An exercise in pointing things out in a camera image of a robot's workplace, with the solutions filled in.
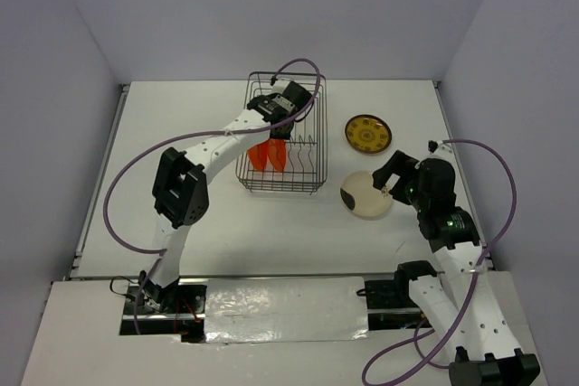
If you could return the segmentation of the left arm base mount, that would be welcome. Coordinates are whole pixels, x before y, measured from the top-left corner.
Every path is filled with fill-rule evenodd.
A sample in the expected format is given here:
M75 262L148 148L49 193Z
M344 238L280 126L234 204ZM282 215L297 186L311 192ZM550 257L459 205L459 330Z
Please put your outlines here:
M138 295L138 282L117 276L109 281L109 291L123 299L119 334L175 335L183 343L205 340L205 298L207 285L179 284L176 292L161 305L149 295Z

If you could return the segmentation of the white plate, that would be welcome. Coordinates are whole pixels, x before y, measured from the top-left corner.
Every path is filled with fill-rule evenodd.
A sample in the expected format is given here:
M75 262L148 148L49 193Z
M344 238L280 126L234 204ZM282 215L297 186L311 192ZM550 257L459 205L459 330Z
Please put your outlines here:
M375 189L373 182L370 172L356 171L348 175L340 186L342 203L360 219L379 219L394 204L393 197L386 190Z

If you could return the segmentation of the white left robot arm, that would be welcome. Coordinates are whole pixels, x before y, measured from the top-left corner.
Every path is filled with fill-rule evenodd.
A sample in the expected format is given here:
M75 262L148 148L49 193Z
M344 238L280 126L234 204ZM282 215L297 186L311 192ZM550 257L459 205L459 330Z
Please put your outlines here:
M310 106L312 98L313 93L297 82L277 80L271 93L252 98L221 135L211 134L184 151L169 147L163 152L153 185L157 223L152 242L163 252L152 273L139 275L145 301L155 311L164 313L176 304L185 241L191 226L209 209L208 185L250 148L287 136L291 122L270 127Z

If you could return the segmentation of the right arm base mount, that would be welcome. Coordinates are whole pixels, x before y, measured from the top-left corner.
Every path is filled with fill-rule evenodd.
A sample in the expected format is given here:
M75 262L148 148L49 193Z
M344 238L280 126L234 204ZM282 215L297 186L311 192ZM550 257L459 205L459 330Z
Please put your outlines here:
M356 295L365 300L370 331L414 329L422 311L394 283L394 279L366 280Z

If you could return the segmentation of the yellow patterned plate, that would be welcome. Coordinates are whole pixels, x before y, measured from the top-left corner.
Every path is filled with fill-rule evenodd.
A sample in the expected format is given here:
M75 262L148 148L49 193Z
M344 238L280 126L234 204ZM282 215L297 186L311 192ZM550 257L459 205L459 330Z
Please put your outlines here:
M344 132L348 144L364 155L382 154L393 141L391 128L374 115L360 114L350 118Z

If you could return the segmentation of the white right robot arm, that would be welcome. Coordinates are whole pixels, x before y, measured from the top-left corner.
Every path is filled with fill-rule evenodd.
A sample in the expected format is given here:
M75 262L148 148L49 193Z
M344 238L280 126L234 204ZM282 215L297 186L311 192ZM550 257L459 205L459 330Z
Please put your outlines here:
M419 161L397 151L373 172L373 187L383 190L393 175L398 179L389 194L415 209L420 233L442 270L416 260L394 273L395 299L416 304L440 339L418 365L445 351L453 385L532 384L539 361L524 352L499 306L476 224L456 203L453 165L435 155Z

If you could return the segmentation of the orange plate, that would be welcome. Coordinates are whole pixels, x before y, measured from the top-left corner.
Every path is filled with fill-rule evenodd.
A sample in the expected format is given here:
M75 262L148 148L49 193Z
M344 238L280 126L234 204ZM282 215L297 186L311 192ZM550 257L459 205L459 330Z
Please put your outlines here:
M263 172L269 161L269 141L253 146L247 151L248 158L255 171Z
M271 138L268 141L268 158L275 171L284 172L287 163L287 149L283 139Z

